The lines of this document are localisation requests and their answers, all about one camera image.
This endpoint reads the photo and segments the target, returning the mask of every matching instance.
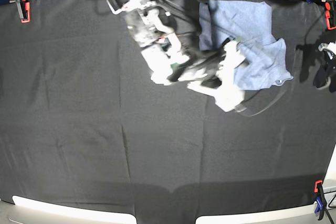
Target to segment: blue towel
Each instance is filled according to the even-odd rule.
[[[201,50],[220,47],[226,38],[241,43],[238,49],[249,62],[235,71],[235,84],[243,90],[280,86],[293,76],[286,70],[286,44],[272,35],[272,9],[265,2],[210,0],[199,5]]]

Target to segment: dark gray fabric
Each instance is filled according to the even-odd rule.
[[[305,45],[325,30],[322,8],[262,1],[295,78],[250,93],[240,114],[184,84],[152,83],[105,0],[32,1],[29,24],[15,5],[0,7],[0,198],[126,212],[145,224],[313,203],[336,135],[335,96],[312,86],[318,66],[299,78]],[[198,20],[196,1],[175,2]],[[198,28],[176,22],[178,32]]]

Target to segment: wire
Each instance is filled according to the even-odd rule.
[[[327,216],[328,216],[328,218],[329,218],[329,220],[330,220],[330,223],[331,223],[331,224],[335,224],[334,221],[333,221],[333,219],[331,218],[330,213],[329,213],[329,211],[327,210],[327,208],[325,208],[325,211],[326,211],[326,214],[327,214]]]
[[[336,198],[336,194],[334,195],[334,197],[332,197],[332,199],[329,201],[328,207],[329,208],[336,208],[336,206],[331,206],[331,203],[335,200]]]

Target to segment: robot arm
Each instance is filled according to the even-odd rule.
[[[244,92],[234,86],[233,75],[245,57],[237,52],[235,41],[228,39],[213,51],[192,51],[180,42],[170,26],[171,13],[158,0],[106,1],[114,14],[124,12],[128,30],[152,70],[153,82],[189,81],[188,88],[215,97],[224,111],[242,102]],[[235,57],[227,57],[227,51]]]

